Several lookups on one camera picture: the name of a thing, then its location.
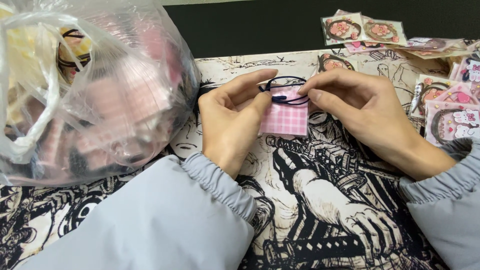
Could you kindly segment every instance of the right hand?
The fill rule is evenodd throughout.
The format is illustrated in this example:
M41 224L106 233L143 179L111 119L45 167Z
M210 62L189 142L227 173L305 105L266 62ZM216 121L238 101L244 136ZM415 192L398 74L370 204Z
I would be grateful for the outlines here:
M310 78L299 91L300 95L307 93L316 106L336 116L376 155L416 180L455 164L415 131L386 77L336 68Z

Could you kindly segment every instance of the pink plaid card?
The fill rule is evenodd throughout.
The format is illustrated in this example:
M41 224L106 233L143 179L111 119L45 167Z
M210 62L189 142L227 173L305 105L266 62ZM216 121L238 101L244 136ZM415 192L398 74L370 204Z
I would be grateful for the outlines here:
M287 96L287 100L300 98L297 94L300 86L272 88L273 96ZM307 136L308 134L308 103L288 105L273 102L264 114L260 133Z

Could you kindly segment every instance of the plastic packaging bag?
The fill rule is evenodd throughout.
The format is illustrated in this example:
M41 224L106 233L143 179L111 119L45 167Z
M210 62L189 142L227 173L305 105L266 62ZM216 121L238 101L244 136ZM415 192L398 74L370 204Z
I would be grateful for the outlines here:
M129 173L185 124L200 76L159 1L2 4L0 184Z

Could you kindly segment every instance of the left hand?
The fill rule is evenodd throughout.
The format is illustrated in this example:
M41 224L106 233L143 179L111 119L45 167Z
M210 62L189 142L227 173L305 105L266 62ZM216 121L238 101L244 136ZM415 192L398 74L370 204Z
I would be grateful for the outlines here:
M276 69L261 69L236 77L202 95L203 154L233 179L257 138L262 117L272 103L269 91L258 84L276 76Z

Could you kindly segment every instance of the black hair tie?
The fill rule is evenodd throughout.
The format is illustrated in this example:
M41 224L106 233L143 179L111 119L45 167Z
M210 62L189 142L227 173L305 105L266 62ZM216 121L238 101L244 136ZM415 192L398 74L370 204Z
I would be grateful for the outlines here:
M270 89L272 89L272 88L286 87L286 86L272 86L273 81L275 81L277 79L283 79L283 78L295 78L295 79L298 79L298 80L302 81L301 83L298 83L298 84L291 84L291 85L286 85L286 86L302 86L307 81L304 78L295 77L295 76L280 76L280 77L275 77L275 78L271 79L270 81L268 81L268 83L265 85L265 89L263 89L261 86L259 86L258 88L260 89L260 91L265 92L265 91L270 91ZM303 102L300 102L300 103L291 103L293 101L301 100L301 99L304 99L304 98L307 98L307 100L305 100ZM305 104L310 100L307 95L305 95L303 97L300 97L300 98L290 99L290 100L286 100L286 99L287 99L287 96L272 97L272 101L275 102L275 103L294 105L294 106Z

